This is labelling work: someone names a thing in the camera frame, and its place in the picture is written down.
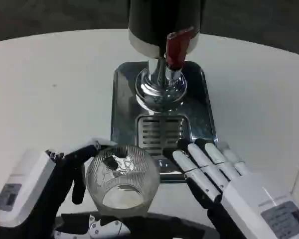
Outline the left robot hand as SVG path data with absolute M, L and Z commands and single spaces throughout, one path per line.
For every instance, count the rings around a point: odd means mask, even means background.
M 26 150 L 0 191 L 0 239 L 52 239 L 68 193 L 75 205 L 83 202 L 85 162 L 113 145 L 93 138 L 67 152 Z

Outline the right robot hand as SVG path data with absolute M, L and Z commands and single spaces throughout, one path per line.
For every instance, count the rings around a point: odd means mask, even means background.
M 180 139 L 174 164 L 223 239 L 299 239 L 290 192 L 251 171 L 228 144 Z

